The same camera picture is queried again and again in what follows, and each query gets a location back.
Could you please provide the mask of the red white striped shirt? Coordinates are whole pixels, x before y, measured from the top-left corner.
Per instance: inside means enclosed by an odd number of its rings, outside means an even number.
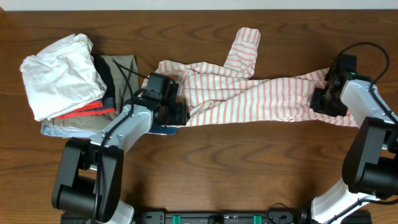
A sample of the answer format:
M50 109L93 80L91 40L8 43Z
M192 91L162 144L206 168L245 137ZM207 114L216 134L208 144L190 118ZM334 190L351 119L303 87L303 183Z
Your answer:
M314 90L326 85L327 69L296 77L252 79L260 39L257 29L238 30L222 66L208 62L159 62L156 73L173 78L180 85L177 99L187 104L188 127L311 120L356 126L350 113L332 117L310 108Z

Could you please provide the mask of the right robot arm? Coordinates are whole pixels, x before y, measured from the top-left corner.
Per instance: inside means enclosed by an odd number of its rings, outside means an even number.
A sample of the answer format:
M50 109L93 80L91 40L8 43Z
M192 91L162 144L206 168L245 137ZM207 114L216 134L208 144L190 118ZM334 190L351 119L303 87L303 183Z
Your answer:
M350 113L358 133L343 161L342 178L312 200L304 223L353 222L352 214L369 203L393 205L397 200L397 116L377 92L375 82L359 75L357 58L340 53L326 74L326 86L316 88L310 107L333 118Z

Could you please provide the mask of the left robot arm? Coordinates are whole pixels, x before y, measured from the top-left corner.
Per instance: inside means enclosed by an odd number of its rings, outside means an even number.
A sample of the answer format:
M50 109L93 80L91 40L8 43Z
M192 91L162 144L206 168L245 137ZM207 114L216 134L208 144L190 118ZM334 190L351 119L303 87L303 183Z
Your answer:
M151 73L146 87L107 127L86 139L70 138L53 188L53 208L82 223L132 223L134 209L120 199L124 155L144 134L173 134L186 125L190 115L177 101L178 88L173 78Z

